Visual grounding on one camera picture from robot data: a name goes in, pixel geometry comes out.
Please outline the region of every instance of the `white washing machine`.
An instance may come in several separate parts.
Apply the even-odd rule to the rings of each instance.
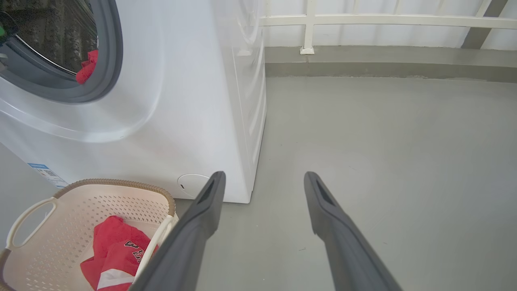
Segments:
[[[93,14],[107,13],[90,2]],[[107,50],[98,24],[97,66],[123,54],[116,82],[70,103],[38,94],[52,85],[23,87],[4,74],[0,142],[57,187],[124,179],[192,199],[222,170],[224,201],[249,203],[266,117],[260,1],[107,2],[123,45]],[[91,82],[103,81],[100,71]]]

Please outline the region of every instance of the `metal railing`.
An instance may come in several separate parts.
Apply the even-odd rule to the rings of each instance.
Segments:
[[[517,19],[484,17],[492,0],[483,0],[475,16],[443,15],[444,4],[440,0],[434,15],[430,14],[400,14],[401,3],[410,0],[397,0],[392,14],[359,14],[357,13],[360,0],[354,0],[352,13],[316,14],[317,0],[306,0],[306,14],[302,15],[266,15],[261,18],[261,26],[305,25],[305,35],[301,54],[314,54],[312,39],[314,26],[321,24],[405,24],[405,25],[437,25],[505,28],[517,30]]]

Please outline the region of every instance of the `white plastic basket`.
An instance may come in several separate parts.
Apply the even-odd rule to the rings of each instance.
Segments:
[[[50,213],[21,245],[15,245],[23,221],[49,203]],[[111,179],[76,182],[34,204],[15,221],[0,253],[0,290],[92,290],[80,263],[93,256],[94,227],[110,215],[122,217],[150,237],[150,250],[178,221],[174,199],[162,188]],[[145,252],[136,276],[151,255]]]

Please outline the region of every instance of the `washing machine label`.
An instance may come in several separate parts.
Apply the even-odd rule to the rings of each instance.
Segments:
[[[28,163],[28,165],[31,166],[33,169],[35,169],[38,173],[40,173],[40,175],[45,177],[45,179],[47,179],[49,182],[54,184],[54,186],[56,186],[58,188],[64,188],[64,187],[68,186],[68,183],[65,182],[65,180],[61,179],[58,175],[56,175],[56,173],[51,171],[51,169],[49,169],[47,166],[42,165],[42,164],[31,164],[31,163]]]

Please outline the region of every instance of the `red cloth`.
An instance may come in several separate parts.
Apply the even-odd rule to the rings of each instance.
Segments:
[[[95,65],[97,64],[97,59],[99,57],[99,50],[91,51],[88,53],[88,61],[84,61],[81,63],[83,67],[75,76],[77,83],[84,84],[90,78],[95,70]]]
[[[126,291],[149,245],[140,230],[110,216],[94,228],[94,256],[81,263],[93,290]]]

